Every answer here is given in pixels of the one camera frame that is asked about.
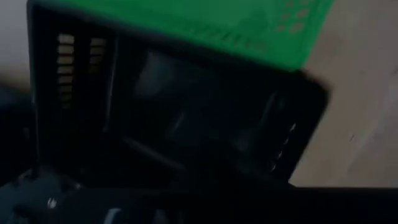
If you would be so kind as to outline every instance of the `green plastic lid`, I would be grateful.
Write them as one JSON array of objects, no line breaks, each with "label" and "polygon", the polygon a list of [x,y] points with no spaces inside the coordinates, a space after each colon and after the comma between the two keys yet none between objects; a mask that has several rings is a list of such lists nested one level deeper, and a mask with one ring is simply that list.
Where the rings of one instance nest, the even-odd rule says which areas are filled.
[{"label": "green plastic lid", "polygon": [[53,0],[266,65],[305,62],[333,0]]}]

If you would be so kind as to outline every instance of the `wooden floor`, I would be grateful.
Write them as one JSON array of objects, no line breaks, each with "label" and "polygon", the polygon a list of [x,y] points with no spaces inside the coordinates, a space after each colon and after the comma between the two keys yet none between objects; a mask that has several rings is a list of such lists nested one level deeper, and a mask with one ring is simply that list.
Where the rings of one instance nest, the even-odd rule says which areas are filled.
[{"label": "wooden floor", "polygon": [[330,104],[290,182],[398,187],[398,1],[335,0],[305,69]]}]

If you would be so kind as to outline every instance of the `wall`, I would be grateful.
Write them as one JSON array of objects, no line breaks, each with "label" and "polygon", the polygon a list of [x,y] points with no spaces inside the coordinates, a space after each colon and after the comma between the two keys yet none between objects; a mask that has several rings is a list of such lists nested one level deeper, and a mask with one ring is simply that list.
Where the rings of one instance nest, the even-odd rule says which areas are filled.
[{"label": "wall", "polygon": [[0,83],[25,91],[29,89],[26,1],[0,1]]}]

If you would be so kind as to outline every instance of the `ventilation slot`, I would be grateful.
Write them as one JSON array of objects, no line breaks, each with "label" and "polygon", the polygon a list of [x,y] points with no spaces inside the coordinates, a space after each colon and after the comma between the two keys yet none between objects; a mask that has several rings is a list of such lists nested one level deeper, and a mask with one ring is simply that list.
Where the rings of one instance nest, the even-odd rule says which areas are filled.
[{"label": "ventilation slot", "polygon": [[91,38],[90,42],[90,61],[88,67],[88,73],[94,74],[100,71],[99,64],[103,60],[105,52],[106,40],[102,38]]},{"label": "ventilation slot", "polygon": [[271,172],[273,172],[275,170],[275,168],[277,167],[278,161],[283,157],[283,151],[288,146],[289,137],[291,137],[291,135],[293,135],[293,133],[295,132],[295,129],[296,129],[296,123],[291,125],[291,127],[289,128],[289,133],[286,135],[286,138],[281,145],[281,150],[278,152],[278,154],[276,155],[276,158],[272,162]]},{"label": "ventilation slot", "polygon": [[69,109],[72,101],[73,63],[75,61],[75,37],[70,34],[58,36],[58,99],[62,109]]}]

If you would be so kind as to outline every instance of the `green plastic container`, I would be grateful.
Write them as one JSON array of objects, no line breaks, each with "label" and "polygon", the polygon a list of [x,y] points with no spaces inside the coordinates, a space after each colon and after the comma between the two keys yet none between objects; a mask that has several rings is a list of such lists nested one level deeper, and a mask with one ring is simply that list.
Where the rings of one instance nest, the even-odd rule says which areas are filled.
[{"label": "green plastic container", "polygon": [[333,0],[53,0],[284,70],[305,62]]}]

